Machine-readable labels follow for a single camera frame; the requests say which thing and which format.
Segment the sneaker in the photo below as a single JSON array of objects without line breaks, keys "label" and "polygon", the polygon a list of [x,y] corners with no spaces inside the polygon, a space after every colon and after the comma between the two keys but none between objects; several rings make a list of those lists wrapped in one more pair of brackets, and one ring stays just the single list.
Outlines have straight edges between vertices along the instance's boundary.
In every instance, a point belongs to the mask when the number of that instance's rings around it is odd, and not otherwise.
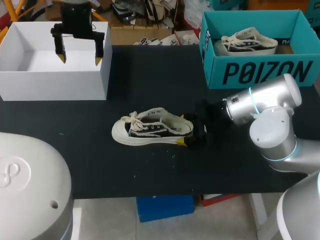
[{"label": "sneaker", "polygon": [[236,32],[232,36],[223,36],[214,45],[216,56],[273,55],[278,42],[263,36],[254,27]]},{"label": "sneaker", "polygon": [[129,146],[146,144],[180,144],[193,132],[194,125],[182,117],[173,115],[162,107],[123,116],[112,128],[112,137],[118,143]]}]

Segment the black mat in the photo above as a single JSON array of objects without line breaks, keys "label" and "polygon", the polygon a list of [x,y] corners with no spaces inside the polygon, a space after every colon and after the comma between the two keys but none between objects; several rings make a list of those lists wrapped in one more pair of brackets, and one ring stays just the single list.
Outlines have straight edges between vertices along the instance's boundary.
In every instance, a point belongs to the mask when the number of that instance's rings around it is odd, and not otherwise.
[{"label": "black mat", "polygon": [[[192,112],[196,101],[218,101],[238,90],[208,90],[198,46],[113,48],[107,101],[2,102],[0,131],[32,136],[66,160],[75,198],[283,192],[305,177],[271,169],[250,141],[249,126],[233,127],[220,150],[170,144],[130,147],[115,142],[115,121],[164,107]],[[319,97],[301,89],[298,137],[320,139]]]}]

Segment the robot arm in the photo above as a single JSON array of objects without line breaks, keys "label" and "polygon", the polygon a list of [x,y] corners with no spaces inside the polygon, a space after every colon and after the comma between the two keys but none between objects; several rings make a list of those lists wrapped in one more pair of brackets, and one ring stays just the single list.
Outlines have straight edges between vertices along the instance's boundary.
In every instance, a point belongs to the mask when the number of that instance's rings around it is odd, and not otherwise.
[{"label": "robot arm", "polygon": [[292,108],[269,107],[250,126],[252,142],[270,166],[281,172],[312,174],[320,169],[320,141],[297,138]]},{"label": "robot arm", "polygon": [[301,103],[299,87],[288,73],[229,96],[223,101],[227,115],[238,126],[252,122],[252,113],[260,114],[266,108],[274,106],[294,109]]},{"label": "robot arm", "polygon": [[67,56],[62,34],[73,35],[76,39],[88,39],[95,41],[95,65],[97,66],[104,56],[103,32],[92,29],[92,5],[88,0],[63,0],[61,2],[62,23],[56,23],[51,28],[54,38],[55,53],[63,63]]}]

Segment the white shoelace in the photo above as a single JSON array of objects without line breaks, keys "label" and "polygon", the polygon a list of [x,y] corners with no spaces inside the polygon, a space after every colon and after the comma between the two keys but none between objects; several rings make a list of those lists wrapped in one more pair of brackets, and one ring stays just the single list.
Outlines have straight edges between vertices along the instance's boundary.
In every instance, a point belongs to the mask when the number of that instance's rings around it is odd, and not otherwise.
[{"label": "white shoelace", "polygon": [[235,35],[232,36],[223,36],[221,37],[221,40],[223,41],[223,44],[230,46],[232,45],[242,45],[244,43],[243,40],[240,40],[238,38],[236,38]]},{"label": "white shoelace", "polygon": [[122,121],[124,121],[125,123],[131,123],[131,127],[130,129],[132,131],[141,131],[141,130],[147,130],[148,127],[143,125],[143,122],[141,121],[141,119],[143,119],[144,117],[148,116],[147,113],[137,113],[136,111],[132,112],[129,114],[130,116],[123,116],[121,118]]}]

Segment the white floor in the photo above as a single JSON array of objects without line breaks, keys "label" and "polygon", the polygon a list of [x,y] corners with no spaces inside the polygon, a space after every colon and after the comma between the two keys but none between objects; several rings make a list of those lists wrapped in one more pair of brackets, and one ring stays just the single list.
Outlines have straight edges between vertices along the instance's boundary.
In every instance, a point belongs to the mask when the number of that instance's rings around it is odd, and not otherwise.
[{"label": "white floor", "polygon": [[[263,194],[268,213],[279,198],[279,193]],[[192,214],[144,223],[139,222],[135,197],[76,200],[74,207],[81,219],[79,237],[72,240],[257,239],[247,195],[206,207],[198,204]]]}]

